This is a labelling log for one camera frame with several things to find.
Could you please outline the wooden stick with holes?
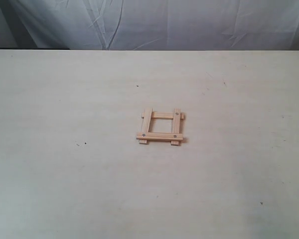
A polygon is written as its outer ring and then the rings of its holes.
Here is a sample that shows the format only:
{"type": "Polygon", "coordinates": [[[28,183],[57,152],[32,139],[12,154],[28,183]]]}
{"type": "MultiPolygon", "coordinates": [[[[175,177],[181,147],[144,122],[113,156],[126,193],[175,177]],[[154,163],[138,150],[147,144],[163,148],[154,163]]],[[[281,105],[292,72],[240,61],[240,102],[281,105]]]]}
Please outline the wooden stick with holes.
{"type": "Polygon", "coordinates": [[[136,139],[156,141],[182,141],[183,135],[179,133],[137,132],[136,139]]]}
{"type": "Polygon", "coordinates": [[[180,122],[181,122],[181,112],[179,108],[175,108],[173,111],[173,121],[172,121],[172,134],[173,138],[177,139],[180,132],[180,122]]]}

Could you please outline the horizontal plain wooden stick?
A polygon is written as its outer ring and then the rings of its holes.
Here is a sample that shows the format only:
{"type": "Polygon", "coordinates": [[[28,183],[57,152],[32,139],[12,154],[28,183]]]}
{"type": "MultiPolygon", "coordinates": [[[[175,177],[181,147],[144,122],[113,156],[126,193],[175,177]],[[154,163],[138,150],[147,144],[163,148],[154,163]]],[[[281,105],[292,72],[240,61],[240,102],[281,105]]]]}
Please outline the horizontal plain wooden stick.
{"type": "MultiPolygon", "coordinates": [[[[145,117],[145,113],[141,114],[141,118],[143,119],[145,117]]],[[[160,119],[160,120],[172,120],[174,118],[173,113],[159,113],[159,112],[152,112],[151,114],[152,119],[160,119]]],[[[185,115],[184,113],[180,114],[180,119],[184,120],[185,115]]]]}

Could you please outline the white backdrop cloth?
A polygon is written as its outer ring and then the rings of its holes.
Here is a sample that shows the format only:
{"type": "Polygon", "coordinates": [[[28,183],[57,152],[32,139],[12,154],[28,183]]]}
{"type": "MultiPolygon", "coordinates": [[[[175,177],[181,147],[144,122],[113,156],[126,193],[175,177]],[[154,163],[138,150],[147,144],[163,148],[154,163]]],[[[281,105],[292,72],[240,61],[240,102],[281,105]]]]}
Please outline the white backdrop cloth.
{"type": "Polygon", "coordinates": [[[299,0],[0,0],[0,48],[299,50],[299,0]]]}

